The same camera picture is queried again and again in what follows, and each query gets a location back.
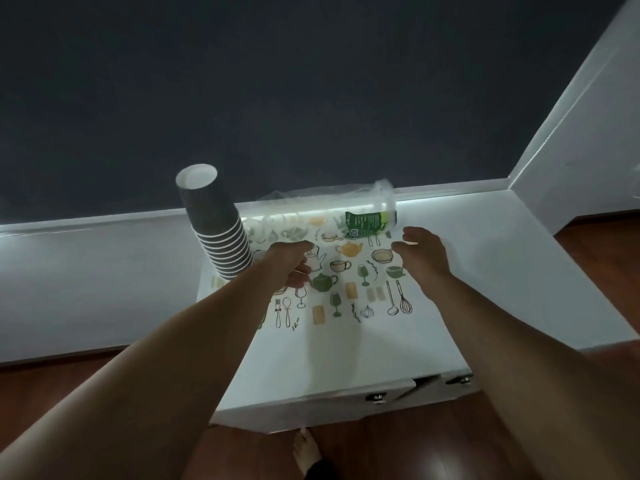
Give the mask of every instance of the green label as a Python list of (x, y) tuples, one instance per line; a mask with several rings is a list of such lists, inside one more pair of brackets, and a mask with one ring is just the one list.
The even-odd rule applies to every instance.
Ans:
[(385, 228), (388, 222), (386, 212), (373, 212), (372, 214), (352, 214), (345, 212), (348, 234), (345, 237), (357, 239), (375, 235)]

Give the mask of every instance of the yellow teapot illustration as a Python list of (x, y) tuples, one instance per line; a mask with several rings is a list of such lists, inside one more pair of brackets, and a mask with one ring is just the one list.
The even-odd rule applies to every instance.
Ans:
[(350, 258), (355, 258), (362, 250), (362, 243), (345, 242), (341, 246), (336, 246), (335, 250)]

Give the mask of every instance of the wine glass illustration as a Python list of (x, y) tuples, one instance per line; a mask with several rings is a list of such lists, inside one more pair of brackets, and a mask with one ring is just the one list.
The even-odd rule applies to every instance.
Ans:
[(362, 286), (369, 286), (369, 283), (367, 282), (367, 276), (369, 275), (369, 270), (367, 269), (366, 266), (364, 266), (363, 264), (358, 266), (358, 276), (361, 277), (364, 282), (362, 284)]
[(335, 313), (333, 314), (334, 317), (341, 317), (342, 314), (338, 311), (338, 306), (340, 306), (342, 304), (342, 300), (340, 299), (340, 295), (336, 292), (332, 292), (331, 295), (329, 296), (329, 303), (331, 304), (331, 306), (335, 307)]
[(296, 288), (296, 298), (300, 298), (300, 303), (298, 304), (298, 308), (304, 308), (306, 305), (302, 303), (302, 298), (307, 296), (307, 288)]

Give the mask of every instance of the wooden floor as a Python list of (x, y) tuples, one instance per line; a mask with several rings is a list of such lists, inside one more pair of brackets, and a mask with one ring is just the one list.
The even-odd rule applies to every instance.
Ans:
[[(564, 249), (640, 331), (640, 217), (570, 226)], [(598, 353), (640, 383), (640, 344)], [(107, 363), (108, 356), (0, 371), (0, 449)], [(312, 428), (345, 480), (535, 479), (484, 394)], [(260, 435), (216, 426), (204, 433), (185, 479), (299, 479), (293, 432)]]

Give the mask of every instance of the person's right arm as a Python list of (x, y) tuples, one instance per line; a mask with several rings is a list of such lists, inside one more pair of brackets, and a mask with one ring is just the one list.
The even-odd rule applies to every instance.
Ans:
[(509, 430), (547, 479), (640, 478), (640, 390), (517, 320), (449, 270), (440, 238), (392, 247)]

